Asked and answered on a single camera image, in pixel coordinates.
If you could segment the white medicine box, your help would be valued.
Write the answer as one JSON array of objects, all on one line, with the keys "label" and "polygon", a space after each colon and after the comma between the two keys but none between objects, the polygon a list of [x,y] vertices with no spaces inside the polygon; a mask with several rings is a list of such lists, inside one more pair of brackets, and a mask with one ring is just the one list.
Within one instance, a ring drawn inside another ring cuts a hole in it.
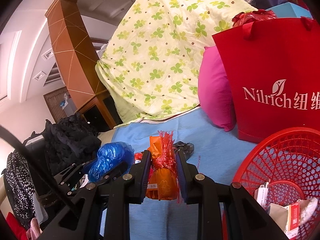
[{"label": "white medicine box", "polygon": [[262,208],[266,207],[268,185],[269,185],[269,182],[267,181],[266,183],[260,185],[254,192],[254,198]]}]

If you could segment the blue plastic bag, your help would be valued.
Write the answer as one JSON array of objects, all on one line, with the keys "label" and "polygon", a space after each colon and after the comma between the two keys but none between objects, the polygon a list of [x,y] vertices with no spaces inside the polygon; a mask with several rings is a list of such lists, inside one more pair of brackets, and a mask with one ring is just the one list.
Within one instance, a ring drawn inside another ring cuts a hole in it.
[{"label": "blue plastic bag", "polygon": [[127,172],[135,162],[134,149],[125,142],[111,142],[101,146],[97,152],[97,159],[93,161],[88,171],[90,182],[97,182],[103,178],[109,171],[120,165],[126,164]]}]

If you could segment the orange white carton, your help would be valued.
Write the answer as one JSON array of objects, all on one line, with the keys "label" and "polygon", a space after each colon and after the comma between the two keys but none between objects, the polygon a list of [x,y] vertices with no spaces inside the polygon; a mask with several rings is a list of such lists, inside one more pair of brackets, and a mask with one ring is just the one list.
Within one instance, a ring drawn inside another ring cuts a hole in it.
[{"label": "orange white carton", "polygon": [[296,239],[299,230],[300,221],[300,205],[299,202],[285,207],[287,210],[287,223],[285,227],[285,235],[288,239]]}]

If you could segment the red plastic bag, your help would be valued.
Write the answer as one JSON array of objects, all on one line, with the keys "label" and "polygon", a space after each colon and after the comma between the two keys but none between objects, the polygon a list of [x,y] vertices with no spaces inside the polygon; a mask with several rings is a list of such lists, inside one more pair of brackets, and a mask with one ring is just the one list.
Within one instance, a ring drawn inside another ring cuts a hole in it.
[{"label": "red plastic bag", "polygon": [[138,164],[142,161],[143,154],[141,152],[135,153],[135,164]]}]

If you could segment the orange packet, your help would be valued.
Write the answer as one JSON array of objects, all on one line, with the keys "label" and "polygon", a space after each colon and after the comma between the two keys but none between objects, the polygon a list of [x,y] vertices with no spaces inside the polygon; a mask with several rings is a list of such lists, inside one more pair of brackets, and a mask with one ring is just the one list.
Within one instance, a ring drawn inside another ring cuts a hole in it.
[{"label": "orange packet", "polygon": [[180,189],[177,178],[177,165],[174,152],[173,132],[159,131],[157,136],[149,137],[151,169],[146,196],[156,200],[175,200]]}]

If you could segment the black plastic bag ball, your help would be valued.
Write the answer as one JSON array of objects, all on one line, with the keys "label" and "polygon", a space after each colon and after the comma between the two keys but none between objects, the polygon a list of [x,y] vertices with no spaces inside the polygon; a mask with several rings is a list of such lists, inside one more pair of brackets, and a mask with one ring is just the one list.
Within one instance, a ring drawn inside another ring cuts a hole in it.
[{"label": "black plastic bag ball", "polygon": [[188,160],[194,153],[194,145],[192,143],[185,143],[178,141],[173,144],[175,154],[182,152],[184,154],[185,160]]}]

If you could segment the black clothes pile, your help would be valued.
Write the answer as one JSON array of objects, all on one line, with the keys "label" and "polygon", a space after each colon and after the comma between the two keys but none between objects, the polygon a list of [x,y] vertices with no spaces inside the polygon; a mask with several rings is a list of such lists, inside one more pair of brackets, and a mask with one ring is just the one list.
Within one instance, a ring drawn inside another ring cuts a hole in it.
[{"label": "black clothes pile", "polygon": [[80,165],[94,159],[101,146],[98,132],[79,113],[54,124],[47,119],[44,130],[33,132],[23,143],[26,145],[39,136],[44,139],[44,150],[40,156],[45,157],[52,175],[72,164]]}]

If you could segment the polka dot black garment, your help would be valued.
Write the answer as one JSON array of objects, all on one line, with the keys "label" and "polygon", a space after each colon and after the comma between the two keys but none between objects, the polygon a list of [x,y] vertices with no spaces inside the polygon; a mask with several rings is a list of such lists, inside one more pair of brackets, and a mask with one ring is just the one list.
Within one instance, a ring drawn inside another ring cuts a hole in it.
[{"label": "polka dot black garment", "polygon": [[7,197],[14,214],[21,219],[32,219],[35,216],[35,189],[27,161],[17,151],[8,155],[5,178],[8,186]]}]

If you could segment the blue blanket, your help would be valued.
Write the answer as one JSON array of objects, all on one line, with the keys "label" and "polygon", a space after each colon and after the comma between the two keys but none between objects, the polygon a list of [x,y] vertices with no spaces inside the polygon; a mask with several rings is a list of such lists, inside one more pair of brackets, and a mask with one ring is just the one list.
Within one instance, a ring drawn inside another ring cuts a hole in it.
[{"label": "blue blanket", "polygon": [[[142,152],[149,146],[149,137],[159,131],[173,131],[174,140],[190,142],[194,152],[188,163],[213,181],[229,185],[242,161],[255,147],[239,140],[238,130],[230,132],[213,125],[200,108],[160,123],[131,123],[99,134],[103,144],[122,141]],[[130,206],[131,239],[196,239],[197,205],[183,201],[158,201],[145,198],[141,205]]]}]

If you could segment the red plastic mesh basket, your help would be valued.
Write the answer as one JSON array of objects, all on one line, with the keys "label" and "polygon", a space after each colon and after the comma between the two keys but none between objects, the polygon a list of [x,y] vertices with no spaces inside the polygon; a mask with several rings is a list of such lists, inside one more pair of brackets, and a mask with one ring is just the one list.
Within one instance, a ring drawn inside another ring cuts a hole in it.
[{"label": "red plastic mesh basket", "polygon": [[257,144],[239,166],[234,181],[251,195],[268,188],[264,210],[319,198],[319,131],[284,129]]}]

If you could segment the brown wooden pillar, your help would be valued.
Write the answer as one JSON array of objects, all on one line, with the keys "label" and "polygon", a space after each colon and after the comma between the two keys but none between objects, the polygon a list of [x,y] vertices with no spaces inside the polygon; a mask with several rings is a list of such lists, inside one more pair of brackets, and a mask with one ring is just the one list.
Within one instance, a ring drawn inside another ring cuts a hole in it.
[{"label": "brown wooden pillar", "polygon": [[91,125],[106,132],[121,124],[121,119],[109,91],[95,71],[98,55],[77,1],[54,0],[50,5],[45,14],[50,41],[76,111]]}]

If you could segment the clover print quilt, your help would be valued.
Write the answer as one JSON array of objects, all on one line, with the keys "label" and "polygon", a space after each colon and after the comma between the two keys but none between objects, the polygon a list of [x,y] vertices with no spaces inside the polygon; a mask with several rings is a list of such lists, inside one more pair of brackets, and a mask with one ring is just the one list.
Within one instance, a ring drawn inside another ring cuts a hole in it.
[{"label": "clover print quilt", "polygon": [[122,122],[197,107],[205,48],[234,16],[253,10],[244,0],[136,0],[95,67]]}]

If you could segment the red Nilrich paper bag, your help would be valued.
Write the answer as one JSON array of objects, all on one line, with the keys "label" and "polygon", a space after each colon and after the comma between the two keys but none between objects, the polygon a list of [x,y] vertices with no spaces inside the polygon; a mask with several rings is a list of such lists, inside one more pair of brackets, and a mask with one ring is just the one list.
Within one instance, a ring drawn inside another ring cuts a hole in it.
[{"label": "red Nilrich paper bag", "polygon": [[291,127],[319,129],[319,23],[276,18],[213,35],[241,140]]}]

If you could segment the red crumpled bag on top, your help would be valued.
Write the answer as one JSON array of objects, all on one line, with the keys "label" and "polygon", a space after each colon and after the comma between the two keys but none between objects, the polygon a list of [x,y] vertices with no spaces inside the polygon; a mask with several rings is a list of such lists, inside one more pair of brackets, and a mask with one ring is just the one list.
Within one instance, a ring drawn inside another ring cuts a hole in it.
[{"label": "red crumpled bag on top", "polygon": [[241,12],[233,17],[233,28],[244,25],[246,23],[271,20],[277,18],[272,10],[259,9],[257,11]]}]

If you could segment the light blue cardboard box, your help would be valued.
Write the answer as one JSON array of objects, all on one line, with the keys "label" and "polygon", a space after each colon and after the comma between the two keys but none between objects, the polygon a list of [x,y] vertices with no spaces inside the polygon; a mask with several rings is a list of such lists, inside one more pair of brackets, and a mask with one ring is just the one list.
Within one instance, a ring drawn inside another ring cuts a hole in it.
[{"label": "light blue cardboard box", "polygon": [[290,2],[276,5],[267,9],[267,11],[273,11],[278,18],[307,17],[312,19],[310,11]]}]

